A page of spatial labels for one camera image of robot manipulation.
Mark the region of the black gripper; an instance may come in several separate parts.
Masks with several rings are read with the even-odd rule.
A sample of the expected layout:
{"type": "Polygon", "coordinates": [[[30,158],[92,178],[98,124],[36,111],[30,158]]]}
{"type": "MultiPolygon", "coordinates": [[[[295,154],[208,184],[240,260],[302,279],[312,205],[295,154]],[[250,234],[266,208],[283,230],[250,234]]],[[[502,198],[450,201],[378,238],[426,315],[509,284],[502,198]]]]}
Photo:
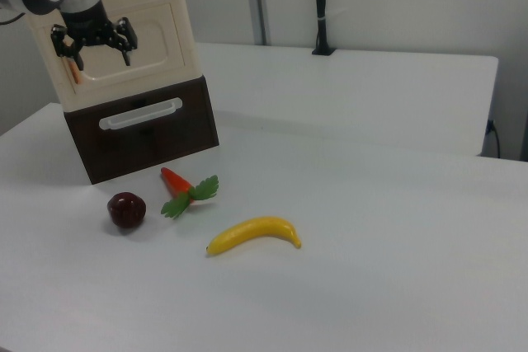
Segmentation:
{"type": "Polygon", "coordinates": [[[66,27],[54,24],[50,39],[59,57],[72,60],[79,70],[84,69],[81,50],[84,46],[108,45],[118,50],[127,67],[130,66],[130,53],[138,48],[138,38],[130,20],[122,17],[113,24],[106,14],[103,2],[81,12],[60,12],[66,27]],[[73,41],[67,44],[66,36],[73,41]]]}

